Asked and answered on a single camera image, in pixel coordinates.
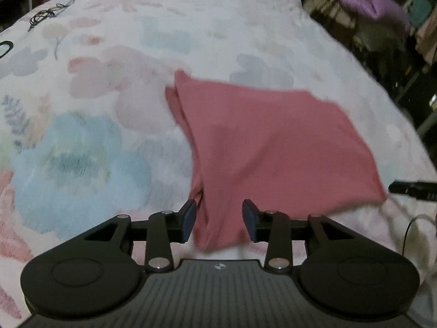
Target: black object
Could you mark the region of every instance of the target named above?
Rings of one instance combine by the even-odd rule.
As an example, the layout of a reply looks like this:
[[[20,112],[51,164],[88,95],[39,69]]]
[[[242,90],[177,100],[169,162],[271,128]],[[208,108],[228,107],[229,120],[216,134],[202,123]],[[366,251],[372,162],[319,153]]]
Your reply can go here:
[[[66,5],[62,3],[57,3],[55,7],[48,8],[47,10],[38,11],[34,16],[32,16],[29,21],[30,27],[28,32],[45,19],[56,17],[57,15],[62,13],[67,7],[70,7],[72,4],[74,4],[74,0],[70,0]]]
[[[362,42],[353,40],[350,48],[363,67],[394,100],[398,99],[412,76],[419,72],[424,64],[423,57],[416,52],[416,40],[413,37],[408,37],[405,45],[399,43],[398,40],[386,38],[378,50],[369,51]],[[408,105],[409,101],[403,100],[403,96],[401,99],[402,107],[408,108],[405,104]]]
[[[5,40],[3,42],[0,42],[0,46],[7,45],[9,48],[7,51],[5,51],[3,54],[0,55],[0,59],[3,58],[6,54],[8,54],[12,48],[14,47],[14,43],[12,43],[10,40]]]
[[[433,72],[420,73],[399,101],[399,106],[408,110],[418,128],[433,112],[430,101],[437,94],[437,77]]]
[[[245,200],[251,240],[269,243],[264,267],[184,259],[174,269],[170,242],[187,241],[195,216],[194,201],[147,221],[119,215],[34,258],[21,327],[418,327],[405,315],[420,282],[412,263],[327,217],[293,220]],[[130,257],[134,241],[147,241],[144,265]]]
[[[388,190],[392,194],[408,195],[418,200],[437,202],[436,182],[394,181],[388,186]]]

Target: bed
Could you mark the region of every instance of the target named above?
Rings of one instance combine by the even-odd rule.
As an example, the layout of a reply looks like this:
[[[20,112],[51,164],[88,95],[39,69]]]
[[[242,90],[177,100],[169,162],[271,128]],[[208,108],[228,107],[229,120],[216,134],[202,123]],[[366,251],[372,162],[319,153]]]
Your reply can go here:
[[[38,9],[66,4],[52,0]],[[268,89],[307,89],[338,103],[372,150],[382,183],[437,181],[414,128],[358,61],[313,22],[301,0],[74,0],[29,31],[24,16],[0,34],[0,325],[29,315],[20,273],[34,256],[119,213],[133,220],[178,210],[191,150],[164,97],[174,72]],[[390,197],[331,218],[400,251],[408,222],[436,206]],[[259,258],[248,244],[181,257]],[[437,253],[417,221],[406,256],[421,279]],[[134,247],[141,261],[144,245]],[[305,258],[302,246],[296,263]]]

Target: folded cloth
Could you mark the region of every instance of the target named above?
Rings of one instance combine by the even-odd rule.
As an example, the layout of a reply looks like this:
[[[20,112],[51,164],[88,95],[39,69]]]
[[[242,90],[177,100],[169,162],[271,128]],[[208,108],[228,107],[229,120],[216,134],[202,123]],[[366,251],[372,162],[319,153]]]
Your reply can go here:
[[[191,143],[189,197],[198,203],[194,243],[201,250],[248,240],[246,198],[291,218],[386,199],[371,151],[332,102],[307,91],[196,80],[182,71],[166,98]]]
[[[409,35],[408,16],[393,0],[339,0],[339,2],[344,9],[391,27],[402,38]]]

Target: metal screw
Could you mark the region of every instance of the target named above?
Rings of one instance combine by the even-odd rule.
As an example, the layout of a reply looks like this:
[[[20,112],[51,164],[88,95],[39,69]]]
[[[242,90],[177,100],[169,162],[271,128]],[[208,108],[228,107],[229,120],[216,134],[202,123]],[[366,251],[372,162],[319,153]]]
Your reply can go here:
[[[290,262],[283,257],[275,257],[269,260],[269,266],[275,269],[285,269],[290,265]]]
[[[154,257],[149,260],[149,265],[155,269],[164,269],[170,265],[170,261],[165,257]]]

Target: blue flower pattern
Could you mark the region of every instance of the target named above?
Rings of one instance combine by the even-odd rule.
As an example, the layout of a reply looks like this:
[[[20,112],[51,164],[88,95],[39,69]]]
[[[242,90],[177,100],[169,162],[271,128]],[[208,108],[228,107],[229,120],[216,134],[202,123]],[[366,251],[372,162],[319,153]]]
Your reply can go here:
[[[199,47],[194,37],[183,30],[161,30],[158,27],[158,19],[154,17],[143,17],[142,22],[141,43],[146,47],[167,49],[185,55]]]
[[[58,116],[40,143],[11,163],[25,226],[61,239],[149,200],[149,165],[122,149],[120,128],[107,117]]]
[[[38,71],[38,62],[44,60],[49,52],[47,48],[32,52],[30,47],[18,51],[7,62],[2,62],[0,80],[9,74],[14,76],[27,76]]]

